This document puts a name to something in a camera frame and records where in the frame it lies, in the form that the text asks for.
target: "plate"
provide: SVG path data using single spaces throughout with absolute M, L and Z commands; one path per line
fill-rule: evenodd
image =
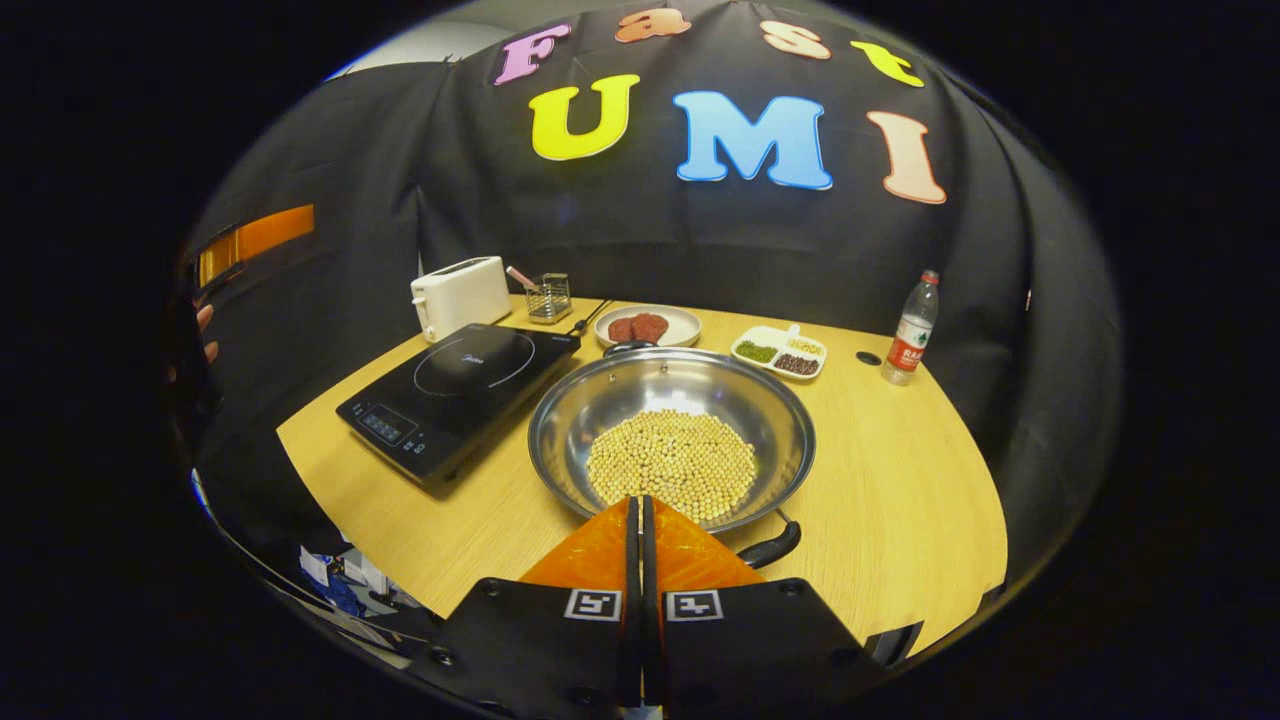
M 662 315 L 667 320 L 667 332 L 662 333 L 662 337 L 658 338 L 658 347 L 689 347 L 698 342 L 698 336 L 703 334 L 703 322 L 689 310 L 681 310 L 669 305 L 627 305 L 626 307 L 614 307 L 595 319 L 595 338 L 604 347 L 617 345 L 617 342 L 609 340 L 609 323 L 622 318 L 631 318 L 640 313 Z
M 737 352 L 737 346 L 744 340 L 751 341 L 753 343 L 759 346 L 773 347 L 777 350 L 777 352 L 773 355 L 773 357 L 769 359 L 768 363 L 751 360 L 750 357 L 740 355 Z M 808 343 L 815 347 L 817 350 L 814 352 L 800 350 L 799 347 L 795 347 L 792 345 L 796 342 Z M 785 331 L 778 328 L 771 328 L 768 325 L 755 325 L 754 328 L 750 328 L 749 331 L 739 336 L 737 340 L 733 341 L 733 345 L 730 346 L 730 352 L 733 355 L 733 357 L 737 357 L 739 360 L 749 365 L 755 365 L 756 368 L 764 368 L 769 372 L 777 373 L 780 375 L 795 380 L 812 380 L 817 378 L 822 373 L 822 368 L 827 364 L 827 346 L 818 342 L 817 340 L 813 340 L 812 337 L 801 336 L 800 325 L 791 325 Z M 795 355 L 796 357 L 804 360 L 815 360 L 818 363 L 818 369 L 814 370 L 812 375 L 801 375 L 797 373 L 792 373 L 791 370 L 783 370 L 782 368 L 777 366 L 778 360 L 781 360 L 783 355 Z

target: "blue letter m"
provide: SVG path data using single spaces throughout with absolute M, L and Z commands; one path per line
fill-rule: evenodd
M 676 168 L 681 179 L 721 181 L 728 176 L 728 168 L 716 159 L 718 141 L 746 179 L 760 172 L 769 149 L 777 147 L 777 160 L 768 172 L 771 181 L 809 190 L 831 187 L 818 147 L 823 109 L 813 100 L 774 97 L 755 124 L 721 92 L 681 92 L 671 101 L 689 115 L 689 160 Z

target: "wire utensil holder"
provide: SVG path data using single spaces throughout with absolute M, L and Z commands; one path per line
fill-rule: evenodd
M 543 273 L 534 278 L 538 290 L 525 288 L 525 305 L 529 307 L 529 320 L 553 324 L 572 310 L 568 293 L 568 275 L 564 273 Z

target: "water bottle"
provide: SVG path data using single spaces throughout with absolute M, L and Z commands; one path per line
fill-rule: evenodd
M 920 275 L 920 284 L 915 286 L 911 296 L 906 299 L 902 307 L 902 318 L 897 322 L 897 334 L 893 336 L 893 345 L 888 350 L 888 359 L 881 374 L 884 379 L 905 386 L 915 375 L 915 366 L 924 356 L 924 346 L 929 343 L 933 334 L 933 322 L 938 318 L 938 274 L 933 270 L 924 270 Z

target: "induction cooktop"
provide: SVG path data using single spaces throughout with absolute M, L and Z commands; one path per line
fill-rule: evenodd
M 338 416 L 415 480 L 451 480 L 581 345 L 567 334 L 470 324 L 353 395 Z

